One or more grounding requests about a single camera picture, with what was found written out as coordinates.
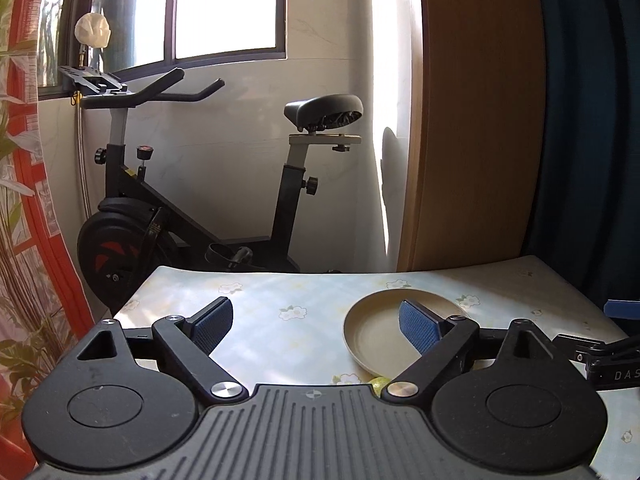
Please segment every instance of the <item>bike handlebar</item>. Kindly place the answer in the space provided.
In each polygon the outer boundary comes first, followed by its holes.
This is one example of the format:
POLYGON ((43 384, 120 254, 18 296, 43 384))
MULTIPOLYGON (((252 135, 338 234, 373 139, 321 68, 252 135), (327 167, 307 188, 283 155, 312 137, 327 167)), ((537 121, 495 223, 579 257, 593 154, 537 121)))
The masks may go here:
POLYGON ((182 103, 195 103, 197 101, 202 101, 206 99, 211 94, 214 94, 218 90, 220 90, 225 85, 225 81, 223 79, 216 79, 213 83, 207 86, 205 89, 197 92, 195 94, 167 94, 162 93, 158 94, 156 97, 151 99, 152 101, 175 101, 182 103))
POLYGON ((97 108, 135 108, 142 103, 151 101, 159 93, 164 92, 183 78, 184 70, 174 68, 171 72, 164 74, 161 78, 156 79, 139 92, 89 95, 80 100, 80 107, 85 110, 94 110, 97 108))

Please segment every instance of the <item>floral tablecloth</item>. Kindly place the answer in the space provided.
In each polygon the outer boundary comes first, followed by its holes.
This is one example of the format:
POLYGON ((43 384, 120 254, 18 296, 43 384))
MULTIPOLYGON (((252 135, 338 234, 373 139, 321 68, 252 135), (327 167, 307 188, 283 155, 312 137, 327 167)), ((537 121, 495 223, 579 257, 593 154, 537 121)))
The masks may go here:
MULTIPOLYGON (((351 358, 342 322, 356 301, 386 288, 440 295, 487 328, 506 328, 511 319, 525 317, 550 338, 566 333, 612 342, 625 336, 534 256, 401 274, 223 274, 160 267, 117 319, 125 328, 149 326, 169 314, 191 316, 227 296, 234 324, 212 357, 250 390, 257 383, 359 383, 372 377, 351 358)), ((640 388, 601 394, 609 427, 592 465, 603 478, 636 480, 640 388)))

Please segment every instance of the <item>window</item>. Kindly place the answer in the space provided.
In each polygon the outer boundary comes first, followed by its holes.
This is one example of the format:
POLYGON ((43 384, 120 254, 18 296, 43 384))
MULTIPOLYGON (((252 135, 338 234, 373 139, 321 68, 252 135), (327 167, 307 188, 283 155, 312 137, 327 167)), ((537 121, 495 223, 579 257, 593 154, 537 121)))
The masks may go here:
POLYGON ((58 36, 64 0, 42 0, 38 28, 38 86, 58 84, 58 36))
POLYGON ((125 79, 284 54, 284 0, 92 0, 92 12, 111 39, 90 64, 125 79))
POLYGON ((42 0, 38 33, 40 96, 63 95, 58 66, 78 64, 74 26, 100 12, 109 46, 88 62, 127 80, 218 62, 284 57, 286 0, 42 0))

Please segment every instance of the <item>blue gripper pad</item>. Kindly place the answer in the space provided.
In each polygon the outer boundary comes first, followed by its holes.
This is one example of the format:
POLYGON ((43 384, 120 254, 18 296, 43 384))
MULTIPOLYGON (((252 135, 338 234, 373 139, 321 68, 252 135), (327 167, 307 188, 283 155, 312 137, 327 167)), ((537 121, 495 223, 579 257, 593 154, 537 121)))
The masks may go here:
POLYGON ((398 313, 400 332, 424 355, 440 339, 444 320, 417 301, 404 300, 398 313))
POLYGON ((186 335, 209 355, 231 330, 234 308, 229 298, 220 297, 186 320, 186 335))
POLYGON ((609 300, 604 304, 604 313, 607 317, 640 320, 640 301, 609 300))

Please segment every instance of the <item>beige plate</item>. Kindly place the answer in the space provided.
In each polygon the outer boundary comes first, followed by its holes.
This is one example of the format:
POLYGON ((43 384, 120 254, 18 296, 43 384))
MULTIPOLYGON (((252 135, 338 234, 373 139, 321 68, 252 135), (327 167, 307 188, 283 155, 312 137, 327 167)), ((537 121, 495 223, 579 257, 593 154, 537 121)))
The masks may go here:
POLYGON ((348 311, 342 336, 353 358, 375 376, 393 379, 420 357, 398 326, 402 300, 419 301, 443 318, 465 315, 449 300, 411 288, 381 290, 362 298, 348 311))

